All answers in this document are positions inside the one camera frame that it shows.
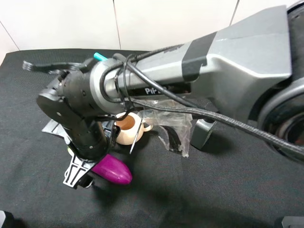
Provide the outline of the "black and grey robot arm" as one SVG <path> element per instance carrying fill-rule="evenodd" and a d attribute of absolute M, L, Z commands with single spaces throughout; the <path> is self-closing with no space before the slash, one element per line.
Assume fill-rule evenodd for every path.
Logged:
<path fill-rule="evenodd" d="M 304 3 L 264 9 L 230 27 L 188 43 L 125 57 L 35 66 L 56 78 L 37 98 L 50 118 L 43 131 L 63 138 L 72 159 L 63 183 L 88 188 L 94 171 L 127 184 L 124 163 L 109 155 L 126 120 L 143 110 L 131 143 L 142 135 L 148 113 L 169 126 L 178 114 L 197 120 L 191 142 L 201 147 L 221 122 L 265 141 L 275 152 L 304 161 Z"/>

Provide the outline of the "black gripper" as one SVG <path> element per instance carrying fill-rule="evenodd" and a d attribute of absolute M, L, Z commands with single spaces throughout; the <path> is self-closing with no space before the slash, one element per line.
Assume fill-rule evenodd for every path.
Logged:
<path fill-rule="evenodd" d="M 65 171 L 63 184 L 77 189 L 90 188 L 94 184 L 91 169 L 109 150 L 109 142 L 101 123 L 86 118 L 67 130 L 71 143 L 69 148 L 74 152 L 69 167 Z"/>

